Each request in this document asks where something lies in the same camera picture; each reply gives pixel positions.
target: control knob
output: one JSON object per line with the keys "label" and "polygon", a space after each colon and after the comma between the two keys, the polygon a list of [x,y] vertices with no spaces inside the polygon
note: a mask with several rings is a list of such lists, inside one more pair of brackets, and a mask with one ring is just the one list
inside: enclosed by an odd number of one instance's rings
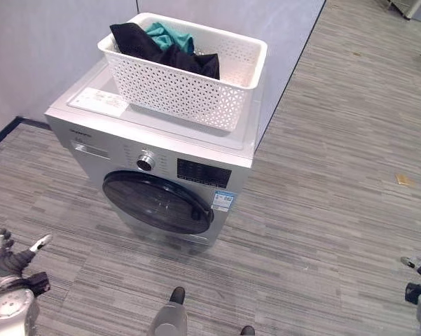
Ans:
{"label": "control knob", "polygon": [[137,166],[145,172],[150,172],[156,165],[152,156],[153,154],[150,152],[141,154],[137,159]]}

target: white wall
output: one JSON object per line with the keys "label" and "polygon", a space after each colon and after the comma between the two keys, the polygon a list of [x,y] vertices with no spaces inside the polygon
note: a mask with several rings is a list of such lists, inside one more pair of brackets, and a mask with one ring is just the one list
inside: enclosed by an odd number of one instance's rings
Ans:
{"label": "white wall", "polygon": [[325,0],[139,0],[139,9],[251,36],[268,44],[259,141],[324,3]]}
{"label": "white wall", "polygon": [[0,0],[0,130],[15,116],[45,121],[101,58],[109,25],[136,13],[135,0]]}

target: washing machine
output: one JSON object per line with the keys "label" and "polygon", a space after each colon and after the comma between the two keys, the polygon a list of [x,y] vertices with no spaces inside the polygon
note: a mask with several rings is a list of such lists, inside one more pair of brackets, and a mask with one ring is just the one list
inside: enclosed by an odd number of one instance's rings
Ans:
{"label": "washing machine", "polygon": [[252,166],[259,98],[233,132],[212,129],[124,102],[103,60],[46,117],[127,225],[211,246]]}

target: small debris on floor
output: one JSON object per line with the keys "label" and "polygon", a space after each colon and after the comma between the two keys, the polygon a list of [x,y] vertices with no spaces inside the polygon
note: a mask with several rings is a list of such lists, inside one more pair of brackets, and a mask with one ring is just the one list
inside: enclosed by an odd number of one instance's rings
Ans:
{"label": "small debris on floor", "polygon": [[412,182],[406,175],[403,174],[395,174],[397,179],[397,183],[402,186],[413,186],[414,182]]}

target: teal clothing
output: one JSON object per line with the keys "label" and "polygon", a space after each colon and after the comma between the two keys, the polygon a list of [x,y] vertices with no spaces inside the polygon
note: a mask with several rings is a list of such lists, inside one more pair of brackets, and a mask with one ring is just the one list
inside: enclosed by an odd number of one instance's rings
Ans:
{"label": "teal clothing", "polygon": [[168,26],[155,22],[146,30],[146,33],[156,42],[162,51],[176,44],[180,50],[192,55],[195,52],[193,37],[190,34],[182,34]]}

